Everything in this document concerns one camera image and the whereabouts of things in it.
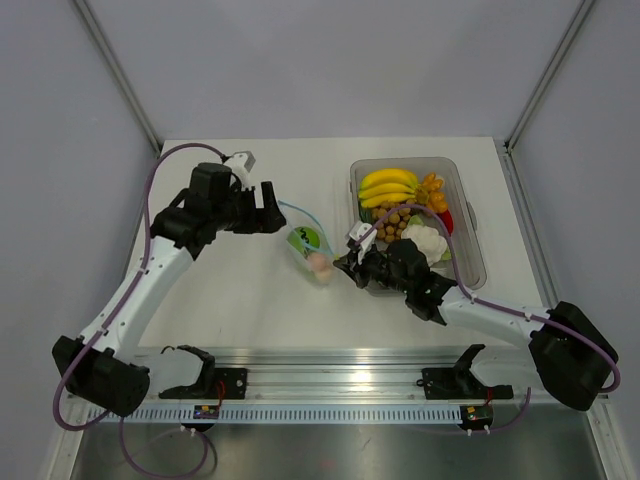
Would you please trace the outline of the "beige garlic bulb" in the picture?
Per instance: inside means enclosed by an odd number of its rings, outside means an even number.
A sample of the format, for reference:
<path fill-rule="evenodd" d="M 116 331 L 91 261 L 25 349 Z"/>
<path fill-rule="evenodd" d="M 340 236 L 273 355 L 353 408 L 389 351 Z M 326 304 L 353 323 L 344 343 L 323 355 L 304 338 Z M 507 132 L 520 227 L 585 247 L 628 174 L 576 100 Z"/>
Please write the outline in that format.
<path fill-rule="evenodd" d="M 327 285 L 330 283 L 332 279 L 332 274 L 333 274 L 333 270 L 331 268 L 318 270 L 314 273 L 315 278 L 322 285 Z"/>

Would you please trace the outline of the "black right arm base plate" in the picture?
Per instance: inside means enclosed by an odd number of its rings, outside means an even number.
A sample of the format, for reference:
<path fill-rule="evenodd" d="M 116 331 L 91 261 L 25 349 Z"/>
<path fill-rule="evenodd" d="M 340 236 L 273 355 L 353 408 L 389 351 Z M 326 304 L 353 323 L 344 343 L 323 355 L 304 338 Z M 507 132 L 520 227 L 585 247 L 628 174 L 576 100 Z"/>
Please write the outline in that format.
<path fill-rule="evenodd" d="M 510 400 L 510 385 L 489 387 L 469 370 L 457 367 L 424 368 L 416 385 L 424 390 L 427 400 Z"/>

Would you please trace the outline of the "green toy watermelon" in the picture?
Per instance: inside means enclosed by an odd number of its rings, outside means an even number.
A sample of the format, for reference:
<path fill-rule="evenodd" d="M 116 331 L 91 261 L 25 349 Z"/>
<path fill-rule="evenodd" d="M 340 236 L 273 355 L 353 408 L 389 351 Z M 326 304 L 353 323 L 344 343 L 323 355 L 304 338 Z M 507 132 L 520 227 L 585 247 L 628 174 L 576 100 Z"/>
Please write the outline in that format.
<path fill-rule="evenodd" d="M 306 250 L 314 250 L 321 247 L 322 243 L 316 230 L 308 226 L 295 227 L 294 230 L 300 232 L 305 240 Z"/>

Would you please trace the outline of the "pink peach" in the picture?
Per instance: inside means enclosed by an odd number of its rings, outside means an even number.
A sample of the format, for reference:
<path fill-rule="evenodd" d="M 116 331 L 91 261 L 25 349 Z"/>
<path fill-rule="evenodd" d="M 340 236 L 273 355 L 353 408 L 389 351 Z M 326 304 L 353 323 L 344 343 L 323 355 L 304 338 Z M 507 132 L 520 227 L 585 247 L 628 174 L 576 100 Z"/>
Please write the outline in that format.
<path fill-rule="evenodd" d="M 307 263 L 310 270 L 314 273 L 319 273 L 330 268 L 329 261 L 326 256 L 318 252 L 310 253 L 307 257 Z"/>

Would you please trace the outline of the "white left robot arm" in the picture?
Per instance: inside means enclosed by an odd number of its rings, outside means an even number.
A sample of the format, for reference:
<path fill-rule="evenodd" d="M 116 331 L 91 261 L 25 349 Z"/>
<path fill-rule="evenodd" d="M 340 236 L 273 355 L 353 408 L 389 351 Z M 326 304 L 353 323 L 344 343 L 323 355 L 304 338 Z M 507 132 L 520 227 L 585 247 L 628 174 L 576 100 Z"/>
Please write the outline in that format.
<path fill-rule="evenodd" d="M 144 218 L 139 266 L 77 337 L 55 342 L 61 381 L 54 396 L 68 391 L 108 413 L 131 415 L 151 384 L 149 369 L 132 356 L 176 281 L 218 233 L 271 234 L 285 224 L 272 182 L 251 187 L 227 165 L 198 164 L 188 186 L 155 217 Z"/>

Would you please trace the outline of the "clear zip bag blue zipper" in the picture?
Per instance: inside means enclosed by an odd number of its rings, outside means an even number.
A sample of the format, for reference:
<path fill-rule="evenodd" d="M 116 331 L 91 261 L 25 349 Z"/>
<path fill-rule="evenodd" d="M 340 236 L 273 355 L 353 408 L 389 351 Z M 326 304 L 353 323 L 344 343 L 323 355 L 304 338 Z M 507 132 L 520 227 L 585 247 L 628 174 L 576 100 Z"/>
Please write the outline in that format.
<path fill-rule="evenodd" d="M 328 285 L 333 279 L 337 255 L 322 224 L 297 205 L 279 200 L 278 206 L 286 220 L 286 248 L 298 272 L 316 286 Z"/>

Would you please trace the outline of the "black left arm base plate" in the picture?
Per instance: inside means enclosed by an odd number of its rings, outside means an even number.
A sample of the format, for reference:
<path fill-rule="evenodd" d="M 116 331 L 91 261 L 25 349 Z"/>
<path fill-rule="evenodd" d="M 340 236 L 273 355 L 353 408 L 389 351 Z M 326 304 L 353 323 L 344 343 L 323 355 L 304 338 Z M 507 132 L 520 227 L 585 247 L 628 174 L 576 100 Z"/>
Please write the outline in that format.
<path fill-rule="evenodd" d="M 201 373 L 192 385 L 176 386 L 158 394 L 168 400 L 244 400 L 249 371 L 246 368 L 214 368 Z"/>

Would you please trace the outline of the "green starfruit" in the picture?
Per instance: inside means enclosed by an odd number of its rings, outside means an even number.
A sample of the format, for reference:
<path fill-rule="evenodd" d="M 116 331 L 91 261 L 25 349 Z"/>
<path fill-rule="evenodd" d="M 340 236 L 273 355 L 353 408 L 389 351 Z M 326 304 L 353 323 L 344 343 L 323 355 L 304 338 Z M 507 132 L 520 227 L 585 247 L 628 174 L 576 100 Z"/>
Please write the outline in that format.
<path fill-rule="evenodd" d="M 287 244 L 288 244 L 288 247 L 291 249 L 291 252 L 294 255 L 297 255 L 302 260 L 305 260 L 307 258 L 307 250 L 306 250 L 306 246 L 305 246 L 305 240 L 300 235 L 299 231 L 293 230 L 292 232 L 290 232 L 288 234 L 288 236 L 287 236 Z"/>

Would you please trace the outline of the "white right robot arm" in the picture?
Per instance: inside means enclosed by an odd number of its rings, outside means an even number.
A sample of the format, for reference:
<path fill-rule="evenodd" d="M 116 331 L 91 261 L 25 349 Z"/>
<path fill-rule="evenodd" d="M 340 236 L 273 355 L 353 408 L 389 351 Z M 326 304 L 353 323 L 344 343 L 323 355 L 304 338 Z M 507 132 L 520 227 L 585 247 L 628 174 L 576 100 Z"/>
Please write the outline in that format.
<path fill-rule="evenodd" d="M 421 382 L 430 400 L 510 399 L 516 388 L 530 388 L 586 411 L 598 395 L 620 384 L 617 352 L 571 303 L 541 309 L 482 299 L 435 273 L 409 240 L 383 252 L 351 241 L 348 253 L 333 264 L 360 289 L 375 283 L 402 294 L 406 307 L 423 321 L 474 330 L 511 345 L 500 354 L 473 344 L 453 365 L 423 369 Z"/>

